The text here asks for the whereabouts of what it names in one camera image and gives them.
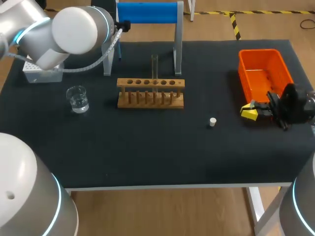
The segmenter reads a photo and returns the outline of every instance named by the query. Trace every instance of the hole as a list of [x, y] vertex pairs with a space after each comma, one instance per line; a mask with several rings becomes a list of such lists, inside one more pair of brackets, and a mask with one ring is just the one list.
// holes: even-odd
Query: hole
[[15, 198], [15, 195], [11, 191], [6, 191], [6, 197], [10, 200], [13, 200]]

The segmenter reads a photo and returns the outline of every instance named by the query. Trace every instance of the blue handle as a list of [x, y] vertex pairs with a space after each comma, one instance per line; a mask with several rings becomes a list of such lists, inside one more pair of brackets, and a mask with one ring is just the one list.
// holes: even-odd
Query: blue handle
[[177, 23], [177, 2], [119, 2], [119, 21], [134, 24]]

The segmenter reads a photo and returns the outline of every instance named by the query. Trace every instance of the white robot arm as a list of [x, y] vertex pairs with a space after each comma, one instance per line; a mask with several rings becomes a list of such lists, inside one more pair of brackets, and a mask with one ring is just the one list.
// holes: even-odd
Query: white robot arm
[[50, 19], [34, 0], [8, 0], [0, 5], [0, 59], [8, 45], [18, 44], [43, 70], [69, 54], [84, 54], [111, 39], [110, 14], [95, 6], [68, 7]]

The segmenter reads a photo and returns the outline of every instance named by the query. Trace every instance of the cable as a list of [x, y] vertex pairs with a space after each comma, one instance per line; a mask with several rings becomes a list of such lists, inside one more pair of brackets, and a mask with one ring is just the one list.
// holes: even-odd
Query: cable
[[[58, 71], [58, 72], [65, 72], [65, 73], [77, 73], [77, 72], [83, 72], [83, 71], [87, 71], [87, 70], [91, 70], [93, 69], [94, 67], [98, 66], [99, 64], [101, 64], [101, 62], [108, 56], [108, 54], [110, 53], [110, 51], [114, 48], [115, 44], [117, 43], [117, 41], [119, 40], [119, 38], [121, 37], [122, 35], [122, 32], [123, 32], [123, 29], [119, 29], [113, 39], [113, 42], [111, 43], [111, 45], [109, 46], [109, 48], [106, 50], [106, 52], [96, 61], [94, 62], [93, 64], [91, 65], [88, 65], [86, 67], [82, 67], [82, 68], [78, 68], [78, 69], [61, 69], [61, 68], [53, 68], [51, 70], [48, 70], [48, 71]], [[13, 58], [16, 58], [16, 59], [20, 59], [20, 60], [24, 60], [24, 61], [27, 61], [31, 64], [35, 64], [35, 62], [31, 59], [28, 59], [24, 56], [21, 56], [21, 55], [17, 55], [17, 54], [14, 54], [14, 53], [7, 53], [6, 56], [9, 56], [9, 57], [13, 57]]]
[[304, 26], [302, 26], [302, 24], [303, 24], [303, 22], [305, 22], [305, 21], [310, 21], [310, 22], [313, 22], [314, 24], [315, 24], [315, 21], [314, 20], [312, 20], [312, 19], [306, 19], [306, 20], [303, 20], [301, 23], [300, 23], [300, 27], [302, 28], [302, 29], [304, 29], [304, 30], [311, 30], [311, 29], [315, 29], [315, 26], [314, 27], [304, 27]]

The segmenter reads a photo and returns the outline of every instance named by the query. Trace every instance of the white box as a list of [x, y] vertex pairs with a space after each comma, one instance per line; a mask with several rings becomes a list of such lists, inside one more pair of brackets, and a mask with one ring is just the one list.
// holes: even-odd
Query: white box
[[[63, 63], [57, 65], [55, 68], [64, 68]], [[42, 70], [37, 65], [25, 62], [23, 72], [29, 83], [53, 83], [61, 82], [63, 80], [63, 72]]]

